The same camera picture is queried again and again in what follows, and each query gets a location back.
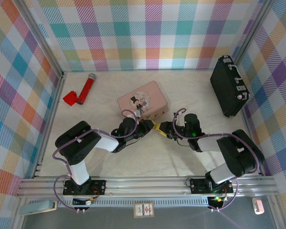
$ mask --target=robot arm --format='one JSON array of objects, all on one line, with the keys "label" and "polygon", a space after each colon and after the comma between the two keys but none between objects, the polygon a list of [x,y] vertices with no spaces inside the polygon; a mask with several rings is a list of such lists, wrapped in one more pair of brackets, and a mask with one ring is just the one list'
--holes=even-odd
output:
[{"label": "robot arm", "polygon": [[[253,143],[243,130],[236,130],[231,135],[204,138],[205,133],[200,128],[200,123],[195,114],[187,114],[184,117],[184,126],[175,125],[177,132],[185,138],[202,137],[198,139],[188,139],[189,146],[196,152],[217,151],[221,152],[225,163],[209,171],[205,179],[191,179],[192,194],[205,194],[218,191],[219,187],[229,188],[229,180],[234,177],[241,177],[250,173],[256,168],[256,160],[248,148],[236,140],[234,136],[243,140],[256,155],[261,165],[265,158],[258,147]],[[156,128],[162,135],[176,141],[182,139],[173,129],[172,122],[160,123]]]},{"label": "robot arm", "polygon": [[[133,139],[144,137],[154,127],[152,120],[142,120],[137,125],[136,130],[128,137],[114,138],[114,136],[124,136],[130,134],[135,127],[135,120],[127,117],[123,119],[119,128],[111,132],[111,136],[105,135],[101,132],[91,132],[73,142],[72,144],[60,150],[60,154],[64,156],[71,170],[72,181],[80,193],[87,191],[85,186],[90,186],[90,176],[86,169],[85,157],[90,153],[93,148],[105,149],[109,152],[117,153],[126,147],[126,143]],[[62,134],[55,141],[57,148],[65,143],[73,140],[74,138],[82,135],[83,133],[91,130],[90,125],[81,121],[70,130]]]}]

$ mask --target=white floor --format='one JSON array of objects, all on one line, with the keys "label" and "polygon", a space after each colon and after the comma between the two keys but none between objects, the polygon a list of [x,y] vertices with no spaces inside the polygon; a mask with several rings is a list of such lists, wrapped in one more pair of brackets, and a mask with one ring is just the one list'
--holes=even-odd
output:
[{"label": "white floor", "polygon": [[[40,176],[67,173],[61,162],[52,159],[57,137],[81,120],[87,121],[93,128],[111,132],[123,120],[117,99],[153,80],[158,83],[170,109],[156,119],[156,123],[171,121],[173,112],[185,107],[187,113],[197,114],[205,133],[230,133],[244,129],[240,114],[234,118],[225,118],[222,114],[209,81],[212,71],[97,72],[98,79],[85,103],[67,105],[62,98],[72,90],[79,94],[88,74],[67,74]],[[184,124],[183,116],[179,124]],[[197,153],[189,147],[179,146],[153,130],[138,143],[117,154],[93,149],[85,162],[91,176],[200,176],[221,165],[224,159],[220,152]]]}]

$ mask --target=black briefcase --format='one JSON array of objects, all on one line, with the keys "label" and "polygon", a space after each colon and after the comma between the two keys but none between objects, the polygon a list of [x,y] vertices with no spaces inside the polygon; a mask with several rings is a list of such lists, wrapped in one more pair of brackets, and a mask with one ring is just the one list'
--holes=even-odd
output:
[{"label": "black briefcase", "polygon": [[235,116],[250,97],[250,93],[229,55],[218,59],[210,81],[226,117]]}]

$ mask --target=plaid wall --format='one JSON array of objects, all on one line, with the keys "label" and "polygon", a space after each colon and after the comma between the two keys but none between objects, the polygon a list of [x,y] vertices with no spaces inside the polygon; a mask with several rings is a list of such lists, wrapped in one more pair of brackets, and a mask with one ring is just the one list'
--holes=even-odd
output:
[{"label": "plaid wall", "polygon": [[26,2],[64,70],[102,71],[214,68],[258,0]]},{"label": "plaid wall", "polygon": [[58,77],[11,0],[0,0],[0,229],[40,145]]},{"label": "plaid wall", "polygon": [[237,46],[232,54],[232,58],[235,58],[235,56],[238,54],[238,52],[240,51],[240,48],[242,47],[242,45],[244,44],[244,41],[250,31],[250,29],[253,27],[253,22],[256,20],[261,8],[262,8],[262,5],[263,5],[263,2],[265,0],[259,0],[251,17],[250,17],[250,20],[248,21],[248,24],[246,25],[246,28],[244,29],[243,31],[243,34],[241,36],[241,38],[239,39],[238,43],[237,43]]},{"label": "plaid wall", "polygon": [[286,209],[286,0],[275,2],[240,68],[253,95],[246,116]]}]

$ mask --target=cartoon character sticker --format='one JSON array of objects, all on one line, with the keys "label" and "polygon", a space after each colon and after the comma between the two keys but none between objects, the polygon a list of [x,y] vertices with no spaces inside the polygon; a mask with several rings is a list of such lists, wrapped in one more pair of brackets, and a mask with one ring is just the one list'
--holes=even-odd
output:
[{"label": "cartoon character sticker", "polygon": [[134,93],[129,102],[131,106],[140,111],[140,114],[144,113],[144,108],[149,106],[150,97],[147,92],[145,91],[137,91]]}]

